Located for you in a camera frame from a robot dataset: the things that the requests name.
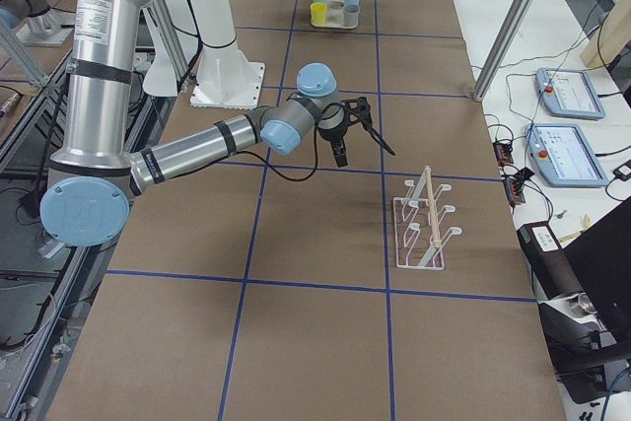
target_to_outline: black strap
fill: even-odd
[[[322,118],[322,111],[317,107],[316,103],[311,100],[311,98],[294,93],[289,97],[289,99],[296,101],[298,104],[304,107],[307,112],[312,115],[315,123],[318,123],[319,120]]]
[[[69,175],[94,176],[94,177],[120,177],[128,176],[131,168],[92,168],[77,165],[66,165],[55,161],[50,162],[50,167],[58,172]]]
[[[228,127],[226,122],[223,120],[216,122],[214,125],[219,129],[224,137],[224,142],[226,142],[226,148],[228,150],[228,156],[232,157],[237,153],[237,143],[235,142],[235,137],[233,137],[233,132],[230,131],[230,127]]]
[[[101,63],[86,61],[84,59],[73,59],[69,64],[71,74],[84,76],[86,78],[104,79],[117,83],[131,84],[131,71],[114,68]]]
[[[151,148],[145,148],[140,152],[140,155],[142,155],[154,183],[160,184],[161,182],[165,182],[165,176],[162,174],[160,165],[158,165],[158,160],[156,160],[156,156]]]

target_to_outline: label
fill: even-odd
[[[111,6],[106,0],[77,0],[75,39],[107,44]]]
[[[554,242],[554,238],[548,231],[547,227],[533,227],[532,233],[536,238],[536,241],[539,242],[539,246],[543,251],[553,251],[558,250],[559,246]]]

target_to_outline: electronic device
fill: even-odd
[[[536,84],[543,103],[557,117],[599,120],[605,113],[585,71],[539,68]]]
[[[631,178],[631,160],[623,163],[613,171],[613,175],[621,181],[628,181]]]
[[[517,237],[548,299],[583,291],[547,222],[524,224],[517,230]]]
[[[631,340],[631,199],[565,248],[574,272],[608,329]]]
[[[526,129],[526,137],[541,176],[551,186],[604,187],[609,183],[578,125],[533,124]]]

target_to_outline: silver cylinder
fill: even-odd
[[[482,101],[484,99],[531,3],[532,0],[513,0],[506,19],[504,19],[504,24],[497,34],[473,88],[472,97],[474,100]]]
[[[237,150],[256,144],[256,133],[244,115],[226,120]],[[134,153],[131,159],[131,174],[140,192],[155,184],[155,174],[167,180],[183,173],[192,172],[211,162],[226,158],[229,149],[219,127],[180,138],[174,142],[151,148],[151,158],[146,152]]]
[[[70,78],[64,143],[53,162],[129,168],[123,141],[132,65],[140,9],[150,1],[78,0],[70,62],[76,74]]]

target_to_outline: power strip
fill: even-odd
[[[506,193],[506,198],[508,199],[511,207],[526,203],[524,192],[517,188],[517,181],[514,177],[504,176],[502,184],[504,184],[504,192]]]
[[[505,167],[514,163],[513,147],[508,143],[493,142],[493,152],[495,153],[498,167]]]

